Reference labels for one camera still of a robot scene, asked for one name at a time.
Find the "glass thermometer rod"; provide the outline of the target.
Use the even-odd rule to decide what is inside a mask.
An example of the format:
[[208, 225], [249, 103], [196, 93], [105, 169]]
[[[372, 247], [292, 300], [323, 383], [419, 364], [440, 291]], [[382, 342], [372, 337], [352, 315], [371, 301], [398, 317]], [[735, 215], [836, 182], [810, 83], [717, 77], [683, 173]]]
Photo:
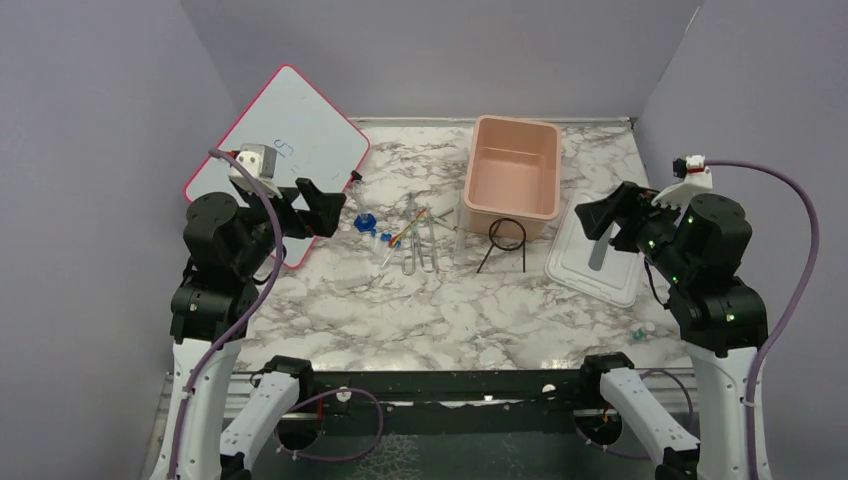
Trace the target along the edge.
[[439, 253], [438, 253], [438, 238], [435, 232], [435, 217], [432, 214], [431, 207], [429, 205], [426, 206], [426, 218], [428, 231], [430, 236], [430, 260], [431, 260], [431, 271], [433, 273], [438, 273], [440, 271], [439, 265]]

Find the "clay pipe triangle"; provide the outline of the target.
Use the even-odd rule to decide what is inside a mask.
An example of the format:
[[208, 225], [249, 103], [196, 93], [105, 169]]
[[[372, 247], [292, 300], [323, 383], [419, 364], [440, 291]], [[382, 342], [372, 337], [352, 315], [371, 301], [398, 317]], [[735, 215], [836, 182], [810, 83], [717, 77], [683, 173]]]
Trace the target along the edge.
[[458, 191], [452, 191], [438, 197], [426, 199], [423, 201], [423, 204], [429, 208], [431, 218], [436, 225], [448, 230], [455, 230], [457, 226], [456, 208], [459, 205], [459, 201], [460, 193]]

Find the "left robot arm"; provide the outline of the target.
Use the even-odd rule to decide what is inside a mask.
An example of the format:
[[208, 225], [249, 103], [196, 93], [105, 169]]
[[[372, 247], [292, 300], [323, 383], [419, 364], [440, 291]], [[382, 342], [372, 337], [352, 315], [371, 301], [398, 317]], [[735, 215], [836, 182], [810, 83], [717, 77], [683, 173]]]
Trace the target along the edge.
[[282, 238], [330, 237], [346, 197], [323, 193], [310, 180], [261, 200], [241, 190], [195, 199], [183, 232], [189, 260], [171, 300], [174, 388], [155, 479], [218, 476], [217, 456], [229, 385], [247, 320], [266, 297], [253, 279], [272, 253], [285, 254]]

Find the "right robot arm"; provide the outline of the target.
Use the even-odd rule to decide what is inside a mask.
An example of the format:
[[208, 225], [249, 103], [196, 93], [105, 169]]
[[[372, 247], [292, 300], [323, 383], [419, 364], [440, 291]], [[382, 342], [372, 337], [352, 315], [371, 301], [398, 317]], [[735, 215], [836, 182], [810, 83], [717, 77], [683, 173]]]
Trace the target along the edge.
[[748, 388], [768, 336], [761, 296], [736, 272], [752, 235], [744, 209], [713, 193], [685, 210], [654, 204], [655, 192], [631, 182], [575, 212], [587, 238], [617, 229], [611, 245], [639, 253], [669, 283], [668, 306], [697, 382], [698, 434], [689, 433], [622, 358], [591, 360], [577, 380], [587, 405], [610, 403], [632, 429], [659, 479], [767, 479], [762, 416]]

